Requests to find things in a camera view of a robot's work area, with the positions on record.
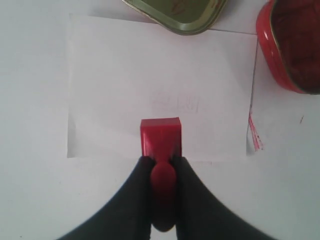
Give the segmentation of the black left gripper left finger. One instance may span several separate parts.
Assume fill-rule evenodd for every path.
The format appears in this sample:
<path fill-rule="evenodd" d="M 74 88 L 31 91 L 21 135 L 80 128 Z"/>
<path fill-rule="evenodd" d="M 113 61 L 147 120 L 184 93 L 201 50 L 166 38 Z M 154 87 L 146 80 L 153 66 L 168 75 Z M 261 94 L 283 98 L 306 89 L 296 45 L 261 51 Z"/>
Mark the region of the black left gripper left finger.
<path fill-rule="evenodd" d="M 139 158 L 118 192 L 92 217 L 61 240 L 149 240 L 151 237 L 150 175 L 155 161 Z"/>

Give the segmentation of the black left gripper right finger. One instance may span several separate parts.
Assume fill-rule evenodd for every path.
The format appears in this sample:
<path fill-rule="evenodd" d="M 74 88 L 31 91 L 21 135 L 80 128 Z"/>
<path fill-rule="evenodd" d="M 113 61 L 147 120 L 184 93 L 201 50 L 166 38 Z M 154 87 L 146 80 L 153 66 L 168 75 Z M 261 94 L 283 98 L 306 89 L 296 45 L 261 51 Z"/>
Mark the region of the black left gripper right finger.
<path fill-rule="evenodd" d="M 177 174 L 179 240 L 259 240 L 260 232 L 225 207 L 184 157 L 174 157 Z"/>

